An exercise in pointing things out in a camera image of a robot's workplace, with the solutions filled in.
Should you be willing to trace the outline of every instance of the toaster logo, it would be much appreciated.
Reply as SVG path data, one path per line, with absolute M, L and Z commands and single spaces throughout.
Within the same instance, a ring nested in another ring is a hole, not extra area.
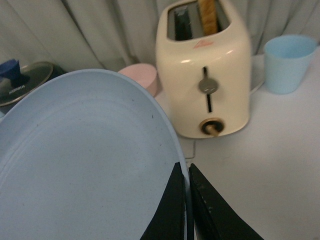
M 214 44 L 213 41 L 208 41 L 208 40 L 202 39 L 202 40 L 198 41 L 198 43 L 193 48 L 197 49 L 197 48 L 201 48 L 201 47 L 205 47 L 205 46 L 210 46 L 212 44 Z

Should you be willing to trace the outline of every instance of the bread slice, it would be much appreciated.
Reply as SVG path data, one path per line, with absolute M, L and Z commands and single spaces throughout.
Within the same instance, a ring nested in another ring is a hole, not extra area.
M 203 33 L 205 36 L 218 32 L 215 0 L 197 0 Z

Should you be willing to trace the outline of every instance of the plastic cup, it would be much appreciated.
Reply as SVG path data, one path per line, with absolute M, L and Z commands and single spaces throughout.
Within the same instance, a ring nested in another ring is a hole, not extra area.
M 304 35 L 283 35 L 264 46 L 266 87 L 275 94 L 295 91 L 308 69 L 317 42 Z
M 157 69 L 147 63 L 137 63 L 121 69 L 118 73 L 125 75 L 144 87 L 153 97 L 157 93 Z

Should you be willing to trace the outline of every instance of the toaster knob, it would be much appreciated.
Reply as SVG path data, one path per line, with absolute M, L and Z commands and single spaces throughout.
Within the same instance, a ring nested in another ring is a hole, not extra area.
M 208 71 L 206 67 L 203 68 L 203 75 L 204 78 L 199 82 L 198 85 L 199 90 L 207 95 L 213 94 L 218 90 L 219 87 L 217 81 L 208 77 Z
M 204 134 L 211 135 L 213 137 L 218 137 L 218 135 L 225 129 L 224 121 L 217 117 L 203 120 L 199 126 Z

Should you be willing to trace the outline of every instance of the light blue cup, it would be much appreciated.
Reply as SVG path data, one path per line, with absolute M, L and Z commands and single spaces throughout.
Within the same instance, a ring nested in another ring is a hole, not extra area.
M 308 69 L 317 42 L 304 35 L 283 35 L 264 46 L 265 84 L 275 94 L 295 91 Z

